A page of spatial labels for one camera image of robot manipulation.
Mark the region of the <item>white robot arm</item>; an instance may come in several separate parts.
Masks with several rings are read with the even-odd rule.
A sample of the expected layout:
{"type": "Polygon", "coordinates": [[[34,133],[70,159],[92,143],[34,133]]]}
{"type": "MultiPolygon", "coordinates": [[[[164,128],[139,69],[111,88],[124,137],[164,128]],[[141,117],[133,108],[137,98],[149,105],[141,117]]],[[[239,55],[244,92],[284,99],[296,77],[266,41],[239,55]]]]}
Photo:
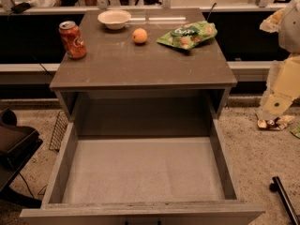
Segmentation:
{"type": "Polygon", "coordinates": [[[300,97],[300,0],[292,0],[286,7],[263,20],[260,29],[278,32],[278,44],[290,53],[283,62],[271,66],[267,89],[262,95],[258,117],[273,120],[285,113],[300,97]]]}

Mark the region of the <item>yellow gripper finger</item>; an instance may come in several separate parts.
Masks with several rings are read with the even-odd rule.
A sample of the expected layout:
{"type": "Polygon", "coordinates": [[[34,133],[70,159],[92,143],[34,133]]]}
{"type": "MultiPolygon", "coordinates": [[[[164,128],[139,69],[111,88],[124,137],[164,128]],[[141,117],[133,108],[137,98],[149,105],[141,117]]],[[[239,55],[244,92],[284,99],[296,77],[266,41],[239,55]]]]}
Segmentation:
{"type": "Polygon", "coordinates": [[[269,69],[267,88],[262,95],[259,118],[273,120],[285,113],[300,97],[300,54],[274,61],[269,69]]]}
{"type": "Polygon", "coordinates": [[[275,33],[279,29],[279,25],[282,20],[282,16],[284,13],[284,8],[281,8],[267,17],[260,24],[260,29],[264,32],[275,33]]]}

